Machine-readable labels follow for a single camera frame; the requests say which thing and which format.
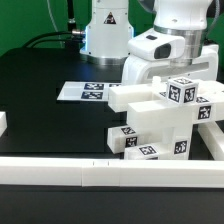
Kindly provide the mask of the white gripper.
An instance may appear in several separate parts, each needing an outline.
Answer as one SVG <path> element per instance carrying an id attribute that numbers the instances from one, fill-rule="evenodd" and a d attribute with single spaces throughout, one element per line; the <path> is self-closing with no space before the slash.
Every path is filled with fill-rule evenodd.
<path id="1" fill-rule="evenodd" d="M 128 42 L 122 84 L 150 83 L 178 76 L 215 80 L 219 46 L 204 39 L 203 30 L 173 30 L 153 27 Z"/>

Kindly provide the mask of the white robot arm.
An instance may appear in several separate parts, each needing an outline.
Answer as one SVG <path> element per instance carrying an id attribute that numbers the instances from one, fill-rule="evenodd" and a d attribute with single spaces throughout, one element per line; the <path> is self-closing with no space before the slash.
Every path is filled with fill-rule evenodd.
<path id="1" fill-rule="evenodd" d="M 122 83 L 150 83 L 185 76 L 214 80 L 218 46 L 206 44 L 207 11 L 218 0 L 138 0 L 155 15 L 140 35 L 128 20 L 128 0 L 92 0 L 81 55 L 101 65 L 123 66 Z"/>

